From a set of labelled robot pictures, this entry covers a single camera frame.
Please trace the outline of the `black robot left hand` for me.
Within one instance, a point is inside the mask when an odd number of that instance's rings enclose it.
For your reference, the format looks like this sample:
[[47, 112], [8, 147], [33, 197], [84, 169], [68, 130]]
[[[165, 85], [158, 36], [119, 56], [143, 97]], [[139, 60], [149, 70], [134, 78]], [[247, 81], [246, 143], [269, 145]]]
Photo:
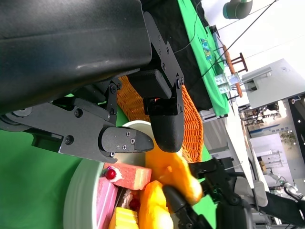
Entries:
[[[143, 99], [153, 137], [116, 126], [119, 78]], [[0, 128], [32, 145], [115, 163], [183, 144], [184, 75], [139, 0], [3, 0]]]

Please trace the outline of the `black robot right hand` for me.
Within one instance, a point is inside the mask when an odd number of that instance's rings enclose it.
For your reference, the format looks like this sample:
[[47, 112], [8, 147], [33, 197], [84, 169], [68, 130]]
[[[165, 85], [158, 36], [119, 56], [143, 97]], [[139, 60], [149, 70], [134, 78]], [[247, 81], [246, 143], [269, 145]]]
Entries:
[[[204, 178], [201, 187], [209, 195], [216, 208], [216, 227], [218, 229], [251, 229], [253, 227], [251, 206], [234, 192], [234, 184], [243, 173], [228, 173], [215, 158], [189, 164], [191, 174]], [[203, 215], [198, 215], [185, 197], [173, 186], [163, 187], [166, 201], [178, 218], [180, 229], [210, 229], [211, 225]]]

